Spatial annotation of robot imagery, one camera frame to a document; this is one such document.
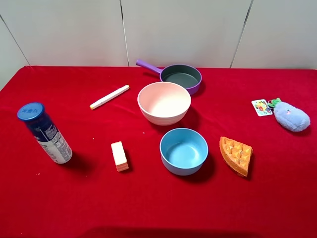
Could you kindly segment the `blue capped white bottle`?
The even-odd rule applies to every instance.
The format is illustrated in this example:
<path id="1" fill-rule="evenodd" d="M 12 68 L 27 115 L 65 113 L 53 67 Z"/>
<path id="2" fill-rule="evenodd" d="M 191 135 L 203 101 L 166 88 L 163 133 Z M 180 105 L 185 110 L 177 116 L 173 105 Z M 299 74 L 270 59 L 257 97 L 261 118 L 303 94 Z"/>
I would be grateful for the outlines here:
<path id="1" fill-rule="evenodd" d="M 70 146 L 46 113 L 43 104 L 28 103 L 18 110 L 17 117 L 25 123 L 39 145 L 55 163 L 64 164 L 71 159 Z"/>

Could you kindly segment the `pink white bowl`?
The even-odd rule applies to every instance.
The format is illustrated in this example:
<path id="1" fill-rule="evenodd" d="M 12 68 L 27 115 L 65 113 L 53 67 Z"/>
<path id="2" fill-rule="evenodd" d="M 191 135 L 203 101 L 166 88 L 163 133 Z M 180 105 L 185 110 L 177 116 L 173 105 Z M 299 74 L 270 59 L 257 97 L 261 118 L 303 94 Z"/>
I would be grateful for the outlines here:
<path id="1" fill-rule="evenodd" d="M 167 126 L 183 119 L 191 106 L 191 96 L 178 84 L 156 82 L 145 86 L 139 92 L 137 103 L 149 122 Z"/>

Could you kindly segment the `white marker pen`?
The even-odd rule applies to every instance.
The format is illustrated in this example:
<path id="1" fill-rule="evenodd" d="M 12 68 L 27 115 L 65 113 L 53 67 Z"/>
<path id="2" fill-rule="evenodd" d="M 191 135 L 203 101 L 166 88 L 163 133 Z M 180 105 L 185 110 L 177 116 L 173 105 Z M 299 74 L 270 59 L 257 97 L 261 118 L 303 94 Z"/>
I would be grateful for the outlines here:
<path id="1" fill-rule="evenodd" d="M 129 85 L 125 85 L 125 86 L 111 92 L 110 94 L 108 94 L 108 95 L 102 97 L 101 99 L 97 100 L 96 102 L 92 103 L 90 105 L 90 109 L 94 110 L 94 109 L 100 107 L 101 105 L 103 105 L 103 104 L 109 102 L 110 100 L 114 99 L 115 97 L 121 95 L 122 93 L 127 91 L 129 88 L 130 88 Z"/>

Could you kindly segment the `blue plush pineapple toy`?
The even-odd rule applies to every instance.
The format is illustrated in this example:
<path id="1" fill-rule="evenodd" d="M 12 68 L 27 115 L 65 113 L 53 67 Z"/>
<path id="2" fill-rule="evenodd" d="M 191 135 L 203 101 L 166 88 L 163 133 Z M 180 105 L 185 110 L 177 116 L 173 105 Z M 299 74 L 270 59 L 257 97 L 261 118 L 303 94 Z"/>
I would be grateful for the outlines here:
<path id="1" fill-rule="evenodd" d="M 273 109 L 276 120 L 292 132 L 300 132 L 310 126 L 310 117 L 301 109 L 283 102 L 280 98 L 270 100 L 267 104 Z"/>

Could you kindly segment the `red velvet tablecloth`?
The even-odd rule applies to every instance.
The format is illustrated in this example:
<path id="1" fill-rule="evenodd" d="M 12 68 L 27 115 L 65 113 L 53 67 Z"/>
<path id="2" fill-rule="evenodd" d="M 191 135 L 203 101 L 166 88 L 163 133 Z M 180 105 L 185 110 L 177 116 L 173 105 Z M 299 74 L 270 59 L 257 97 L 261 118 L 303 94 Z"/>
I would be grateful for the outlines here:
<path id="1" fill-rule="evenodd" d="M 314 238 L 317 235 L 317 72 L 202 68 L 186 116 L 209 155 L 190 176 L 170 173 L 159 143 L 172 126 L 148 122 L 137 95 L 159 77 L 141 67 L 26 66 L 0 92 L 0 235 L 3 238 Z M 100 107 L 90 105 L 130 88 Z M 311 120 L 292 132 L 251 101 L 280 98 Z M 44 105 L 72 150 L 55 163 L 18 110 Z M 219 148 L 253 149 L 248 176 Z M 122 142 L 129 169 L 117 171 Z"/>

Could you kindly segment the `blue bowl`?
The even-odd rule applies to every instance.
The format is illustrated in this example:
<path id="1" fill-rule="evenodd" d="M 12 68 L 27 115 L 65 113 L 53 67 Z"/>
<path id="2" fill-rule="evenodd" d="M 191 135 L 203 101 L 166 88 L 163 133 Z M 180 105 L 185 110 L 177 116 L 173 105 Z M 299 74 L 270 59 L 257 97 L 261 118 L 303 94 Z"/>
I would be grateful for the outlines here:
<path id="1" fill-rule="evenodd" d="M 168 131 L 160 141 L 159 150 L 164 166 L 178 176 L 196 173 L 209 153 L 204 137 L 189 128 Z"/>

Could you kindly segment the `purple toy frying pan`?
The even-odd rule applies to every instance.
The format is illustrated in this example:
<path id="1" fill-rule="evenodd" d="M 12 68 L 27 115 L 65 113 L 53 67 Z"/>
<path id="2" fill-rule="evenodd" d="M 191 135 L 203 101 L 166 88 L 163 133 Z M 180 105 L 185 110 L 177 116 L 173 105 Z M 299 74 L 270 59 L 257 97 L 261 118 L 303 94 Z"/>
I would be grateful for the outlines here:
<path id="1" fill-rule="evenodd" d="M 189 65 L 174 64 L 160 69 L 140 59 L 136 61 L 136 65 L 158 73 L 162 82 L 171 82 L 184 87 L 190 95 L 198 92 L 202 82 L 201 73 Z"/>

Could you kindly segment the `orange waffle slice toy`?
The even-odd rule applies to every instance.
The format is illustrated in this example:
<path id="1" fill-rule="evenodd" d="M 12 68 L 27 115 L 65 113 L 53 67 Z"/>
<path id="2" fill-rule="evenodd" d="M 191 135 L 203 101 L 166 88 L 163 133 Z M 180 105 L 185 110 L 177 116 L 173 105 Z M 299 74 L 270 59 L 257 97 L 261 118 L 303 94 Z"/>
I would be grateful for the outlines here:
<path id="1" fill-rule="evenodd" d="M 225 163 L 239 176 L 247 177 L 253 153 L 252 147 L 221 136 L 219 148 Z"/>

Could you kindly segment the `colourful paper tag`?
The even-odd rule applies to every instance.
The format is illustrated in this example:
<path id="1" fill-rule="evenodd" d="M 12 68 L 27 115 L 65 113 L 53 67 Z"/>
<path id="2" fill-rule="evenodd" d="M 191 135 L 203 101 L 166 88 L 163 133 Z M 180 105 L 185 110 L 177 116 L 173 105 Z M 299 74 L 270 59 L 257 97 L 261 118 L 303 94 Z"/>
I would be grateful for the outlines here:
<path id="1" fill-rule="evenodd" d="M 253 100 L 251 103 L 258 116 L 263 117 L 272 115 L 272 110 L 267 105 L 267 101 L 265 99 Z"/>

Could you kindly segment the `cream wafer block toy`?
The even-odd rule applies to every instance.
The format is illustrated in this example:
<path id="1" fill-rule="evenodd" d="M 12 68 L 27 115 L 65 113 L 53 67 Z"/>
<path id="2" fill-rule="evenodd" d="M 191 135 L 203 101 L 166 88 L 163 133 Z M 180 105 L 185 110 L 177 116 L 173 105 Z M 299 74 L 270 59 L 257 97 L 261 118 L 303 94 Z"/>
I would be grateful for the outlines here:
<path id="1" fill-rule="evenodd" d="M 129 169 L 122 142 L 112 143 L 111 149 L 117 171 L 120 172 Z"/>

